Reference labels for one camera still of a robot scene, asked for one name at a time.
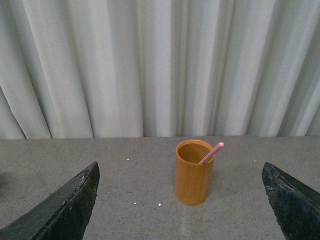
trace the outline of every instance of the cup rim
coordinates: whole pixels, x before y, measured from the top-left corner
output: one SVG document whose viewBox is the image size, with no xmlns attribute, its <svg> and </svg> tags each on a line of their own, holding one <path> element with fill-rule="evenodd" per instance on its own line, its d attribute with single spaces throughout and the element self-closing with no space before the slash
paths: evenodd
<svg viewBox="0 0 320 240">
<path fill-rule="evenodd" d="M 184 159 L 178 154 L 178 150 L 179 150 L 181 147 L 183 147 L 183 146 L 185 146 L 185 145 L 187 145 L 187 144 L 200 144 L 201 146 L 204 146 L 205 148 L 209 149 L 209 151 L 211 151 L 211 150 L 213 149 L 213 147 L 211 146 L 211 144 L 209 144 L 209 143 L 206 142 L 206 141 L 202 141 L 202 140 L 199 140 L 199 139 L 188 139 L 188 140 L 184 140 L 184 141 L 180 142 L 180 143 L 176 146 L 176 148 L 175 148 L 175 154 L 176 154 L 176 156 L 177 156 L 179 159 L 181 159 L 183 162 L 188 163 L 188 164 L 191 164 L 191 165 L 203 166 L 203 165 L 209 164 L 209 163 L 211 163 L 212 161 L 215 160 L 216 155 L 213 155 L 213 157 L 212 157 L 209 161 L 207 161 L 207 162 L 205 162 L 205 163 L 203 163 L 203 164 L 188 162 L 188 161 L 184 160 Z"/>
</svg>

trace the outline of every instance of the table surface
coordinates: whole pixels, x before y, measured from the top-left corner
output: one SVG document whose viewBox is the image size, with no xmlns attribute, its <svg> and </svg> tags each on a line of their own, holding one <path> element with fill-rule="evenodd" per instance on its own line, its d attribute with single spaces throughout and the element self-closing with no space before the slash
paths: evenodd
<svg viewBox="0 0 320 240">
<path fill-rule="evenodd" d="M 174 194 L 175 149 L 187 139 L 217 153 L 207 200 Z M 0 140 L 0 228 L 94 161 L 100 169 L 85 240 L 281 240 L 261 178 L 265 162 L 320 192 L 320 137 L 145 137 Z"/>
</svg>

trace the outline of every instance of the pink stick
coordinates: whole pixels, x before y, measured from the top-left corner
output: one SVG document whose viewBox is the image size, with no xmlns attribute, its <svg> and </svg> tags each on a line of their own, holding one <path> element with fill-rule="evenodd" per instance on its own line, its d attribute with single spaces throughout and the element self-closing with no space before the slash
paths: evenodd
<svg viewBox="0 0 320 240">
<path fill-rule="evenodd" d="M 209 161 L 215 153 L 224 147 L 223 142 L 219 142 L 200 162 L 199 164 L 204 164 L 206 161 Z"/>
</svg>

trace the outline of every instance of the wooden cup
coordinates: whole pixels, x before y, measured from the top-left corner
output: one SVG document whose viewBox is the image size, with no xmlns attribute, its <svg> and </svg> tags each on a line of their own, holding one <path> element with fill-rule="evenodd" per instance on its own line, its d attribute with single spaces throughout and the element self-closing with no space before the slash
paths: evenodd
<svg viewBox="0 0 320 240">
<path fill-rule="evenodd" d="M 175 196 L 185 205 L 202 204 L 208 196 L 215 155 L 198 164 L 213 147 L 201 140 L 186 140 L 175 149 Z"/>
</svg>

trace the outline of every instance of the white curtain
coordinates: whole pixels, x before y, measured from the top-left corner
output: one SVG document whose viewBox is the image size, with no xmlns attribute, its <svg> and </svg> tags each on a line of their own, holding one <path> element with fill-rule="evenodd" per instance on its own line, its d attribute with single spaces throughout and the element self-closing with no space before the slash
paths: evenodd
<svg viewBox="0 0 320 240">
<path fill-rule="evenodd" d="M 320 0 L 0 0 L 0 138 L 320 135 Z"/>
</svg>

